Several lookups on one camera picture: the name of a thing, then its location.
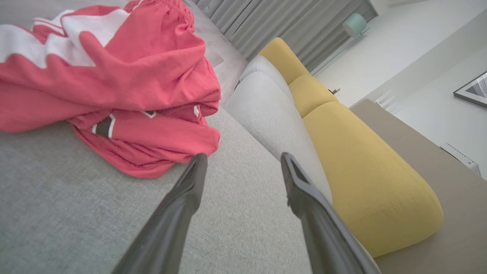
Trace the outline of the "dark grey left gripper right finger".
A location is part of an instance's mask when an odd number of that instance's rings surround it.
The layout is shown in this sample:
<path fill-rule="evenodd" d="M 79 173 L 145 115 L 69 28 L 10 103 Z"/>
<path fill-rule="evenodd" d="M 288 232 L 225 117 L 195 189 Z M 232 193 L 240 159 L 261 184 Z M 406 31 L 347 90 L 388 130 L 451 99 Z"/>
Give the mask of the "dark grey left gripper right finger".
<path fill-rule="evenodd" d="M 281 155 L 288 206 L 301 221 L 314 274 L 379 274 L 369 252 L 290 153 Z"/>

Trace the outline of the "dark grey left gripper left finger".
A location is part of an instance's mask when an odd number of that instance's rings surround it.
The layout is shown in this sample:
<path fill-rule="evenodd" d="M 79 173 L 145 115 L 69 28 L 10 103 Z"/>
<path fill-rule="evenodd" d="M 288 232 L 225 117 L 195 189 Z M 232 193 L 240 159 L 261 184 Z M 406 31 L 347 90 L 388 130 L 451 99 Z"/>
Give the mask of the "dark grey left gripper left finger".
<path fill-rule="evenodd" d="M 114 274 L 177 274 L 190 220 L 202 199 L 207 155 L 191 158 L 136 239 L 113 269 Z"/>

